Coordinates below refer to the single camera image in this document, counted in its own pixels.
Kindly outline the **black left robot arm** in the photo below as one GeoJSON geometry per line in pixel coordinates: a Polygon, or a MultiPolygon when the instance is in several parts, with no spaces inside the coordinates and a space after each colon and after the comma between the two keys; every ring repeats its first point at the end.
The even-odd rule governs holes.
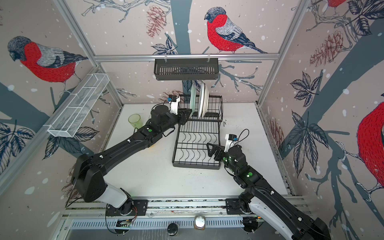
{"type": "Polygon", "coordinates": [[[151,110],[151,118],[126,140],[101,152],[77,158],[72,176],[72,184],[86,203],[99,201],[128,215],[133,208],[133,199],[122,188],[106,183],[104,176],[130,156],[151,147],[167,130],[183,126],[192,114],[191,109],[178,109],[172,113],[165,105],[157,105],[151,110]]]}

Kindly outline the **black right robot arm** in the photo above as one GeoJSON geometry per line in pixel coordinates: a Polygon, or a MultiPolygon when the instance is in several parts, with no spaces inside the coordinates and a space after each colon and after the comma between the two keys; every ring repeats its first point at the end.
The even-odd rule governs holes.
{"type": "Polygon", "coordinates": [[[239,195],[240,209],[261,217],[286,240],[330,240],[323,220],[298,210],[274,190],[268,181],[246,161],[240,146],[225,147],[207,144],[208,155],[233,172],[234,181],[245,191],[239,195]]]}

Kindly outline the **green glass cup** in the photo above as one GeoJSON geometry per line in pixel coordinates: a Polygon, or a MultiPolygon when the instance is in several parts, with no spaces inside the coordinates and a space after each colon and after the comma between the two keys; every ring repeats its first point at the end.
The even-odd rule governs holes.
{"type": "Polygon", "coordinates": [[[143,126],[142,118],[139,114],[130,115],[128,121],[134,129],[140,129],[143,126]]]}

